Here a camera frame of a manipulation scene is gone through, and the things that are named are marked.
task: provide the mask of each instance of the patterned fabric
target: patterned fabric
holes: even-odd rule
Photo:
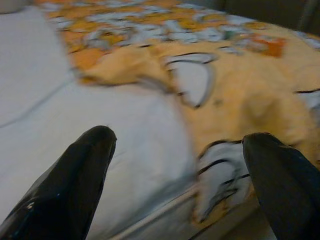
[[[247,32],[250,28],[265,27],[252,19],[175,0],[36,2],[60,31],[67,51],[80,70],[89,69],[103,55],[130,44],[219,42],[226,28]]]
[[[308,106],[320,105],[310,95],[320,89],[318,45],[304,42],[317,43],[312,36],[175,0],[37,3],[80,76],[106,85],[143,76],[177,94],[198,154],[201,187],[193,219],[200,228],[253,194],[243,136],[272,133],[316,164],[318,112],[296,94],[307,91]],[[284,54],[250,52],[243,48],[248,39],[234,42],[237,33],[283,38]]]

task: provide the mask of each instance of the bedspread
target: bedspread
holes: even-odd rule
[[[175,0],[37,3],[81,83],[144,83],[176,95],[204,186],[194,211],[200,227],[252,195],[243,136],[269,132],[317,164],[320,41],[312,36]],[[235,47],[225,40],[232,33],[284,38],[284,53]]]

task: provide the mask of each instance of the blanket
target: blanket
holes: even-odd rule
[[[240,181],[249,176],[237,147],[245,135],[271,133],[317,166],[315,37],[175,0],[37,3],[59,32],[82,84],[139,83],[176,95],[198,155],[198,179],[206,186],[200,187],[193,216],[200,228],[253,195],[250,181]],[[283,55],[236,47],[228,40],[235,33],[284,38]]]

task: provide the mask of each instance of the floor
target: floor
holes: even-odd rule
[[[277,240],[261,210],[255,211],[221,240]]]

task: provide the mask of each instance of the mattress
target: mattress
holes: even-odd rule
[[[77,84],[35,7],[0,15],[0,22],[0,222],[68,145],[96,125],[113,129],[117,147],[87,239],[111,238],[188,192],[196,167],[170,95],[135,85]]]

